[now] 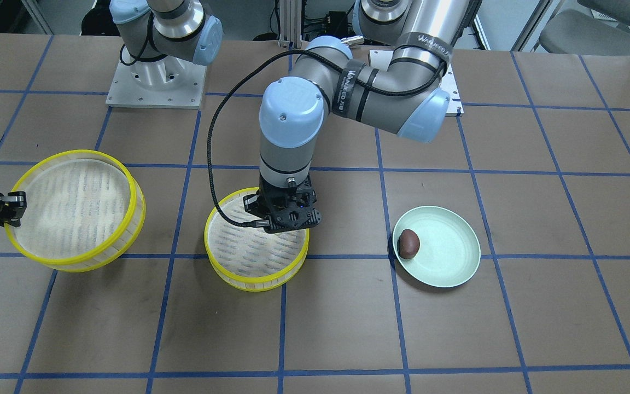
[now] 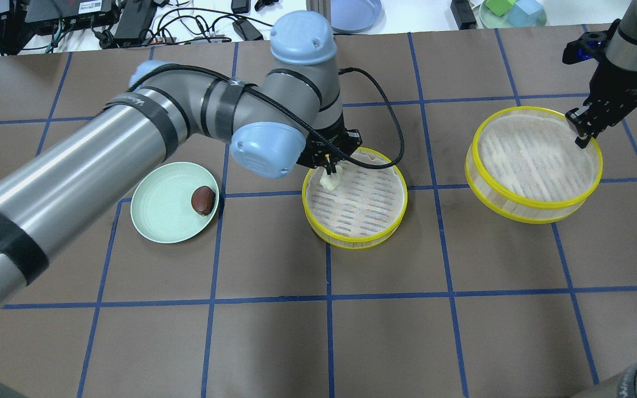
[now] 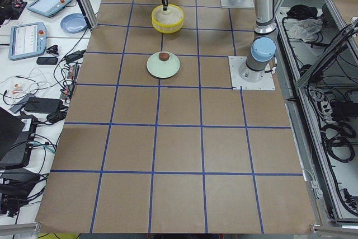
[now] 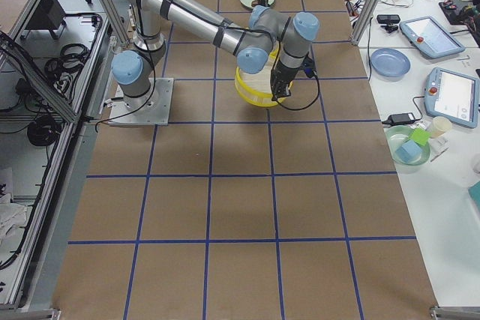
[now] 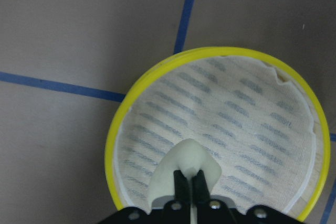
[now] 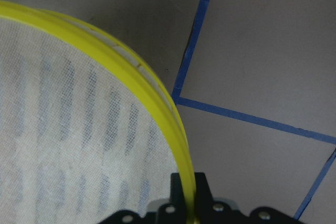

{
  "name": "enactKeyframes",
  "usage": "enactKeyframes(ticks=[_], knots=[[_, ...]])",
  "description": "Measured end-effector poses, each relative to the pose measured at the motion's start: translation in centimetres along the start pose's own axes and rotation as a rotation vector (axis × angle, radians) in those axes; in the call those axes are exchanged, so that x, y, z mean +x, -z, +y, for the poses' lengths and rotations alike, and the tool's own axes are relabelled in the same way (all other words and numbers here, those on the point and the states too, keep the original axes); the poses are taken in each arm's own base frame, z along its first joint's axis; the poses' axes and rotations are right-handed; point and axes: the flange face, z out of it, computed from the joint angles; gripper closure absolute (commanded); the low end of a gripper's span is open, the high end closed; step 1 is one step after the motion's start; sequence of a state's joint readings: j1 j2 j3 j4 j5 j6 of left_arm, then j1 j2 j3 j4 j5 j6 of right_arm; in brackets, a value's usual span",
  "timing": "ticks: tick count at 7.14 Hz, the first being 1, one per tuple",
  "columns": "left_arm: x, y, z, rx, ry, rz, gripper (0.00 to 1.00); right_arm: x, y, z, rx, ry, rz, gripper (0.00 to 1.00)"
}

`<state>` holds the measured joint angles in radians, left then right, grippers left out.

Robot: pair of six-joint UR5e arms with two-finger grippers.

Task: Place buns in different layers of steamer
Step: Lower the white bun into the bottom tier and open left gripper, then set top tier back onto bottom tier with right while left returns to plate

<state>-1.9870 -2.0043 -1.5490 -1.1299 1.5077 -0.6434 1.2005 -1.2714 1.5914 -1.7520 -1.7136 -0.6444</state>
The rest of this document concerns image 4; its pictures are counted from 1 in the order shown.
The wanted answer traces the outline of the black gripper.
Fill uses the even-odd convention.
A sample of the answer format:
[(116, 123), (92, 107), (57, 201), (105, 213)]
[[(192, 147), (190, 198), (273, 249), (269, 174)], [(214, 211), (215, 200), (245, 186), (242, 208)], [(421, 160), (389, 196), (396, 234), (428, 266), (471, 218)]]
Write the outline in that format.
[(281, 98), (290, 97), (290, 83), (296, 77), (296, 69), (289, 67), (275, 67), (271, 70), (270, 87), (271, 100), (277, 101)]

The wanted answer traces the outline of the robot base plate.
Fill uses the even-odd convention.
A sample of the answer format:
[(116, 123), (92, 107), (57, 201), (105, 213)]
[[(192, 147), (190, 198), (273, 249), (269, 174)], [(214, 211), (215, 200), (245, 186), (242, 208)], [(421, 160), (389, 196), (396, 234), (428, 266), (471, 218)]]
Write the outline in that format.
[(168, 125), (174, 79), (150, 77), (149, 81), (150, 92), (136, 99), (125, 97), (121, 86), (117, 85), (115, 96), (121, 100), (112, 103), (108, 125)]

